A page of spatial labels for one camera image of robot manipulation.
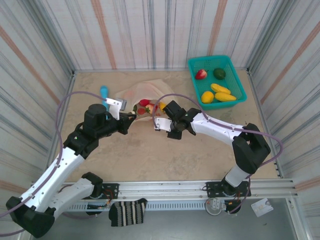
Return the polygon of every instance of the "beige mat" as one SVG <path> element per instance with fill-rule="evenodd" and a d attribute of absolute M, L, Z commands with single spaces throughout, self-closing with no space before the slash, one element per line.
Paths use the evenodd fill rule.
<path fill-rule="evenodd" d="M 237 71 L 247 101 L 232 108 L 207 111 L 217 119 L 246 125 L 256 124 L 262 131 L 247 74 Z M 144 71 L 79 73 L 73 91 L 89 91 L 99 95 L 101 85 L 109 88 L 109 97 L 137 82 L 163 79 L 175 93 L 196 99 L 188 71 Z M 91 104 L 100 101 L 92 96 L 71 97 L 62 129 L 65 140 L 75 126 L 83 121 Z M 188 110 L 194 105 L 179 98 L 181 107 Z M 212 137 L 185 131 L 182 140 L 167 138 L 165 132 L 156 132 L 151 122 L 135 122 L 128 135 L 115 133 L 99 141 L 99 147 L 76 169 L 68 181 L 77 181 L 82 174 L 93 172 L 104 181 L 174 181 L 222 179 L 235 165 L 232 147 Z M 276 178 L 274 165 L 263 166 L 254 178 Z"/>

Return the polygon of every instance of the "green basket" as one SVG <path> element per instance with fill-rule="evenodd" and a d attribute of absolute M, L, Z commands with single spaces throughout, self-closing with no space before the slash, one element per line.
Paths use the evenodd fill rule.
<path fill-rule="evenodd" d="M 247 100 L 246 92 L 240 82 L 231 59 L 226 55 L 202 56 L 188 60 L 193 86 L 199 104 L 204 110 L 221 109 L 233 107 L 237 103 Z M 225 79 L 218 80 L 214 77 L 214 69 L 221 68 L 225 71 Z M 195 76 L 200 69 L 207 71 L 208 76 L 205 79 L 197 80 Z M 201 102 L 201 96 L 206 91 L 212 91 L 211 84 L 219 84 L 231 91 L 231 95 L 236 97 L 235 101 L 221 102 L 214 98 L 210 104 Z"/>

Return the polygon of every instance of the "striped sock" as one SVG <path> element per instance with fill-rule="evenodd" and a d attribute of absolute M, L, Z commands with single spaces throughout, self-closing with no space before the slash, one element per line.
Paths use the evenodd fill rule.
<path fill-rule="evenodd" d="M 147 200 L 141 198 L 137 201 L 117 201 L 112 204 L 109 211 L 111 227 L 123 227 L 144 222 L 144 213 Z"/>

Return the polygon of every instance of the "striped wall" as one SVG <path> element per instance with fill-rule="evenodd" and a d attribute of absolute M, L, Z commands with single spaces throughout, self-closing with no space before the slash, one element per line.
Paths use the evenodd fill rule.
<path fill-rule="evenodd" d="M 245 67 L 282 0 L 37 0 L 77 70 Z"/>
<path fill-rule="evenodd" d="M 320 1 L 296 0 L 261 60 L 254 86 L 273 135 L 285 149 L 313 239 L 320 240 Z"/>
<path fill-rule="evenodd" d="M 43 173 L 69 75 L 19 1 L 0 1 L 0 213 Z M 0 219 L 0 233 L 19 229 Z"/>

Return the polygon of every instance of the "avocado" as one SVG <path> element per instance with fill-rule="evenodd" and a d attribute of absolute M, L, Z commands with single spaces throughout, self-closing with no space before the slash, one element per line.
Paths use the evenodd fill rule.
<path fill-rule="evenodd" d="M 222 68 L 216 68 L 213 70 L 213 76 L 218 80 L 226 78 L 226 72 Z"/>

